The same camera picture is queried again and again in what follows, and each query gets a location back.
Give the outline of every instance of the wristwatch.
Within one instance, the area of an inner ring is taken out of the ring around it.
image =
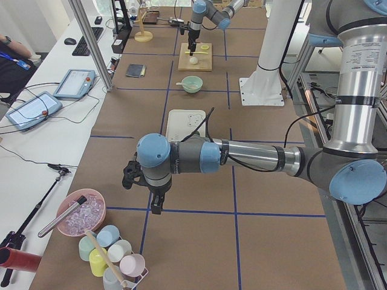
[[[8,36],[6,36],[5,39],[6,39],[6,41],[2,41],[2,44],[8,45],[12,41]]]

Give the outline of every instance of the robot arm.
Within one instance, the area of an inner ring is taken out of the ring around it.
[[[153,194],[151,209],[161,214],[172,174],[212,173],[220,165],[244,166],[259,172],[286,172],[312,182],[331,196],[350,204],[364,204],[385,188],[387,176],[373,159],[325,153],[322,149],[209,140],[194,135],[185,142],[171,142],[160,134],[145,135],[138,142],[137,158],[124,169],[123,185],[147,186]]]
[[[379,11],[387,15],[387,5],[375,8],[374,1],[350,0],[351,14],[338,8],[340,13],[331,13],[332,7],[347,2],[316,1],[311,15],[313,35],[323,43],[337,36],[343,45],[333,136],[322,149],[208,142],[197,136],[169,143],[159,134],[150,134],[138,143],[138,161],[130,161],[124,170],[124,187],[129,189],[133,183],[148,186],[154,194],[152,212],[160,214],[172,173],[210,173],[230,164],[260,172],[284,171],[349,204],[364,204],[380,195],[387,174],[376,161],[371,139],[387,52],[387,17],[381,17]]]
[[[204,17],[210,19],[220,29],[225,30],[230,25],[230,19],[249,0],[233,0],[223,11],[219,11],[213,6],[211,0],[196,0],[192,7],[190,22],[180,28],[181,34],[188,30],[189,55],[193,56],[196,50],[196,40],[199,38]]]

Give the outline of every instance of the tablet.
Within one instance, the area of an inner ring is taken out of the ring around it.
[[[43,92],[16,109],[6,113],[6,117],[19,130],[27,130],[44,121],[62,107],[62,103],[49,92]]]
[[[69,69],[53,96],[56,98],[80,99],[90,90],[96,72],[89,69]]]

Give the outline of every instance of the white desk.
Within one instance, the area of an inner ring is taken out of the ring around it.
[[[95,17],[90,17],[89,19],[92,26],[95,26],[93,23]],[[107,19],[107,16],[103,17],[103,21],[99,26],[105,27]],[[71,53],[75,45],[63,44],[64,39],[67,37],[72,37],[79,41],[81,36],[77,22],[72,21],[28,85],[60,82],[70,68],[94,69],[98,74],[91,56],[73,57]],[[111,50],[112,42],[111,29],[105,28],[99,40],[99,47],[106,64],[109,63],[112,56],[118,57]],[[47,86],[32,91],[38,94],[42,91],[53,92],[55,88],[56,86]],[[74,124],[64,119],[49,119],[25,133],[17,132],[0,135],[3,137],[1,145],[17,152],[26,159],[77,166],[85,150],[91,128],[96,121],[105,98],[105,92],[103,82],[100,80],[93,90],[89,92],[92,96],[97,97],[100,103],[81,124]],[[19,98],[28,100],[32,97],[30,93],[23,92]],[[63,101],[62,103],[66,106],[71,101]],[[86,96],[81,101],[59,111],[55,116],[80,121],[96,103],[97,100]],[[0,127],[7,125],[10,125],[10,122],[4,117],[0,121]],[[0,129],[0,132],[14,130],[16,128],[12,126]],[[40,256],[43,255],[50,235],[48,234],[43,239],[40,239],[37,237],[37,233],[55,217],[56,210],[67,194],[76,170],[71,169],[71,171],[72,173],[62,178],[61,182],[55,186],[45,200],[43,207],[23,232],[27,237],[22,247],[23,251]],[[53,169],[48,168],[47,165],[26,163],[2,148],[0,148],[0,172],[0,239],[2,240],[9,231],[18,230],[34,206],[50,188],[58,174]],[[5,269],[0,269],[1,280],[4,273]],[[28,289],[33,277],[33,273],[14,271],[11,283],[6,289]]]

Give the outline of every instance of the yellow cup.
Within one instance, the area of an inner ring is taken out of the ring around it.
[[[89,262],[92,274],[96,277],[102,277],[103,272],[105,272],[108,265],[106,264],[103,257],[99,254],[97,249],[94,249],[90,252]]]

